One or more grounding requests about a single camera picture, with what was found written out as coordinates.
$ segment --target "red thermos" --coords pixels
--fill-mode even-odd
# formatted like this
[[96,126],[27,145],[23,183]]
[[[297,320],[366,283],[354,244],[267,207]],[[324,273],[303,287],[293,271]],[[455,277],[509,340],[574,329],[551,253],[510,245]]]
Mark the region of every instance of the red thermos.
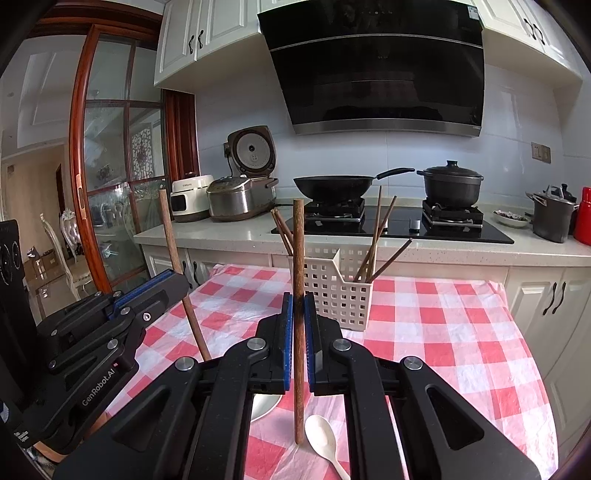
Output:
[[574,237],[581,243],[591,245],[591,187],[583,188],[583,200],[574,226]]

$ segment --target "upper cabinet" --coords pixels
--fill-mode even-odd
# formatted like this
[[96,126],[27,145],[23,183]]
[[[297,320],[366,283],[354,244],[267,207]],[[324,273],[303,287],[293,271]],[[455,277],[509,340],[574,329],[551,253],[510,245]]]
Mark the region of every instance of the upper cabinet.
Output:
[[[196,93],[241,69],[269,63],[257,14],[301,1],[306,0],[170,0],[154,84]],[[580,80],[570,40],[535,0],[460,1],[478,9],[486,63],[552,87]]]
[[485,62],[536,78],[552,87],[580,80],[572,44],[535,0],[473,0],[478,9]]

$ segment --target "stove burner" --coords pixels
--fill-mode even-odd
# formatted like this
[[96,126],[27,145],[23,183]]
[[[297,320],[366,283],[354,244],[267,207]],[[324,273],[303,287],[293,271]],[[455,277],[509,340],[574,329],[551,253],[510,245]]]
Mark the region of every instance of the stove burner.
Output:
[[355,199],[336,205],[310,202],[304,207],[306,220],[333,222],[361,222],[365,214],[365,200]]
[[423,216],[430,225],[443,227],[482,228],[483,213],[476,207],[455,209],[443,207],[438,203],[431,204],[423,200]]

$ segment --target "white appliance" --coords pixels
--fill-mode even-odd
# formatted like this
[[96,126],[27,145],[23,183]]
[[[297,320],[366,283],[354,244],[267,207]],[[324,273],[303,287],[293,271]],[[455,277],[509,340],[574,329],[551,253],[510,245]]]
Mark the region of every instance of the white appliance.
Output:
[[211,175],[173,182],[170,206],[177,222],[195,222],[209,217],[207,187],[211,182],[213,182]]

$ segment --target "electrical outlet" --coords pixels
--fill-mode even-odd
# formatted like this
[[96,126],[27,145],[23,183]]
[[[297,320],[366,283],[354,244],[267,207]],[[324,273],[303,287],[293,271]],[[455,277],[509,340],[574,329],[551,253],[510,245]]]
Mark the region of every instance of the electrical outlet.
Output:
[[538,143],[531,143],[531,157],[535,160],[540,160],[544,163],[552,163],[552,154],[550,147],[540,145]]

